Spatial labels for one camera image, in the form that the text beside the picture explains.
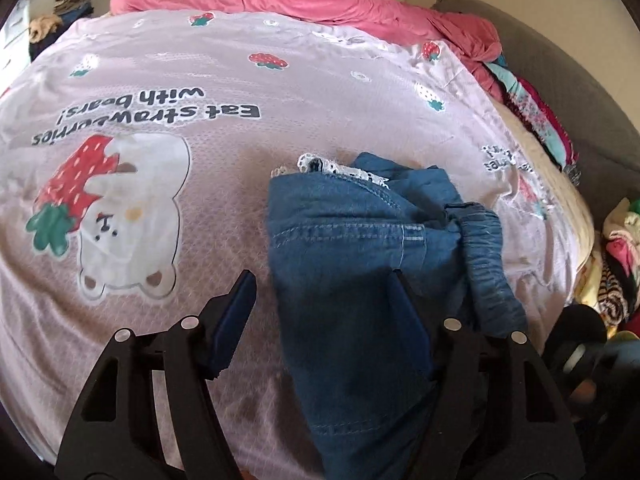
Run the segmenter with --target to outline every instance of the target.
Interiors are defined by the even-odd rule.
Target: pink blanket
[[[471,14],[437,12],[396,0],[111,0],[113,14],[151,9],[276,12],[321,25],[351,25],[402,46],[445,40],[482,88],[502,102],[502,91],[482,65],[502,51],[494,25]]]

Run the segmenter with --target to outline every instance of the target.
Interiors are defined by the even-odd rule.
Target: denim garment
[[[369,153],[341,174],[271,180],[269,263],[284,355],[330,480],[396,480],[424,429],[434,384],[412,366],[386,297],[401,269],[442,316],[484,333],[524,330],[506,282],[498,217],[462,203],[445,171]]]

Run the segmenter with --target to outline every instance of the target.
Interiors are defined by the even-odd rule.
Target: mattress
[[[77,22],[0,100],[2,404],[55,462],[113,333],[165,330],[247,268],[258,300],[210,384],[218,418],[260,480],[321,478],[278,342],[271,171],[304,152],[444,168],[464,200],[500,217],[505,274],[541,346],[571,295],[588,218],[503,118],[443,42],[403,48],[260,12]],[[179,465],[156,379],[165,455]]]

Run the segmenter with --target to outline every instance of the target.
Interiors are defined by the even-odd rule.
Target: red strawberry print
[[[267,68],[273,68],[274,70],[282,70],[289,66],[289,63],[274,56],[273,54],[265,54],[259,52],[257,54],[251,54],[249,61],[254,62],[257,66],[265,66]]]
[[[33,245],[39,251],[50,246],[56,256],[68,248],[68,233],[77,231],[89,206],[100,197],[84,191],[86,181],[98,174],[114,173],[119,156],[105,156],[113,137],[89,137],[44,185],[33,206],[27,231],[35,232]]]
[[[427,61],[436,61],[440,57],[440,47],[433,41],[427,41],[422,46],[422,56]]]

